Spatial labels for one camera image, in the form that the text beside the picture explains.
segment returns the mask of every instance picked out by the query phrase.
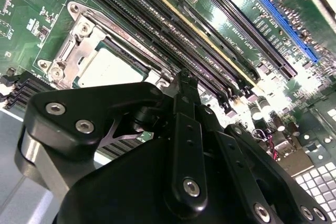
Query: cable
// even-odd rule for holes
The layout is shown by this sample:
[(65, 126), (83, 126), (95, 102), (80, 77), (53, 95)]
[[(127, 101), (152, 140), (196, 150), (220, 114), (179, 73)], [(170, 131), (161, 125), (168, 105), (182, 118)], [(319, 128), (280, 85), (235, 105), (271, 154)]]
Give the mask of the cable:
[[(264, 138), (255, 137), (255, 135), (254, 135), (255, 132), (260, 132), (259, 135), (261, 134), (261, 136), (264, 137)], [(261, 129), (254, 129), (254, 130), (252, 131), (252, 137), (253, 137), (254, 139), (262, 140), (262, 141), (264, 141), (264, 142), (267, 141), (266, 134), (265, 134), (264, 131), (261, 130)]]
[(273, 159), (276, 160), (277, 157), (278, 157), (278, 152), (277, 152), (277, 150), (274, 147), (274, 143), (273, 143), (272, 139), (273, 139), (272, 135), (269, 135), (268, 136), (269, 150), (273, 154)]

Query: motherboard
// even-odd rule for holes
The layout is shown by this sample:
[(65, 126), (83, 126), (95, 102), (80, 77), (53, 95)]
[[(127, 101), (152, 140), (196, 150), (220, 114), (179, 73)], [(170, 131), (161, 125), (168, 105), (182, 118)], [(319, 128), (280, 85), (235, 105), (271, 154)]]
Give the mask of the motherboard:
[(294, 176), (336, 155), (333, 3), (0, 0), (0, 104), (24, 111), (37, 92), (141, 81), (164, 91), (186, 68), (221, 125), (246, 128)]

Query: black metal bracket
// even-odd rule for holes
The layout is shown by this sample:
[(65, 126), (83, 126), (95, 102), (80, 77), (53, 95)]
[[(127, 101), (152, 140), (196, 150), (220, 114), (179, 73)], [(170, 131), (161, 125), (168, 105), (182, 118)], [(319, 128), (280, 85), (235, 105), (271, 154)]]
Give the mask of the black metal bracket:
[[(45, 158), (66, 185), (57, 223), (330, 223), (249, 133), (221, 127), (196, 78), (182, 71), (164, 93), (133, 83), (31, 99), (19, 148), (40, 172), (36, 181), (58, 189)], [(88, 123), (78, 128), (79, 120)], [(142, 131), (154, 139), (92, 172), (99, 145)], [(87, 169), (71, 176), (67, 166)]]

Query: screw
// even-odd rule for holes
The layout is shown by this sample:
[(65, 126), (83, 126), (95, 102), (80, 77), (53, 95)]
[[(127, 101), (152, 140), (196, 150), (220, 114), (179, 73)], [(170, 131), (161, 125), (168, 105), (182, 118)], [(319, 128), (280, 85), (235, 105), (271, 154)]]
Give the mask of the screw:
[(263, 207), (260, 203), (254, 204), (254, 211), (256, 212), (257, 216), (265, 223), (269, 223), (271, 221), (271, 216), (269, 215), (268, 211), (265, 207)]
[(48, 65), (47, 65), (45, 62), (42, 62), (42, 63), (40, 64), (40, 66), (41, 66), (42, 68), (47, 68), (47, 67), (48, 67)]
[(182, 101), (186, 102), (186, 103), (189, 103), (189, 99), (188, 97), (182, 97)]
[(90, 25), (88, 23), (78, 24), (78, 35), (81, 37), (88, 36), (90, 34)]
[(159, 95), (160, 94), (160, 92), (156, 88), (152, 88), (151, 89), (151, 93), (155, 94), (155, 95)]
[(212, 114), (213, 113), (212, 110), (209, 107), (204, 107), (204, 110), (208, 114)]
[(70, 11), (73, 13), (78, 13), (78, 6), (77, 5), (70, 5)]
[(200, 195), (200, 187), (192, 179), (186, 178), (183, 181), (183, 188), (191, 197), (198, 197)]
[(76, 129), (77, 131), (84, 133), (84, 134), (90, 134), (94, 131), (95, 127), (93, 123), (91, 123), (88, 120), (79, 120), (76, 123)]
[(46, 111), (51, 115), (63, 115), (65, 107), (57, 102), (51, 102), (46, 105)]
[(321, 220), (327, 220), (324, 214), (321, 212), (320, 209), (314, 207), (313, 208), (314, 212), (317, 214), (318, 217), (320, 217)]
[(301, 211), (308, 220), (314, 219), (314, 216), (311, 214), (307, 207), (301, 206)]
[(63, 77), (63, 70), (61, 68), (52, 68), (50, 75), (53, 79), (59, 80)]
[(241, 134), (242, 134), (242, 131), (241, 131), (240, 128), (235, 127), (234, 130), (235, 130), (235, 132), (236, 132), (238, 135), (241, 135)]

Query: electrolytic capacitor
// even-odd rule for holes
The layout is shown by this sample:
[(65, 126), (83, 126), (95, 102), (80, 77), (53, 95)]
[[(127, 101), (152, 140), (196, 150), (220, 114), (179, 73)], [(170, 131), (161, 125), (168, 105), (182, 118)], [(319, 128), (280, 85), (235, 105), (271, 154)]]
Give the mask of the electrolytic capacitor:
[(287, 124), (287, 130), (289, 131), (290, 134), (292, 134), (293, 136), (299, 136), (300, 132), (298, 127), (296, 126), (295, 122), (289, 122)]
[(284, 131), (285, 130), (284, 123), (282, 122), (280, 117), (274, 116), (273, 117), (273, 123), (274, 123), (274, 125), (275, 125), (275, 127), (277, 128), (278, 131)]
[(266, 121), (264, 119), (255, 121), (255, 122), (253, 122), (253, 124), (254, 124), (254, 127), (256, 129), (260, 129), (260, 130), (262, 130), (264, 132), (267, 132), (268, 129), (269, 129), (269, 126), (268, 126), (268, 124), (266, 123)]
[(269, 114), (272, 110), (271, 105), (269, 105), (267, 100), (260, 101), (259, 106), (265, 114)]
[(250, 112), (253, 120), (260, 120), (263, 118), (259, 107), (256, 105), (250, 108)]

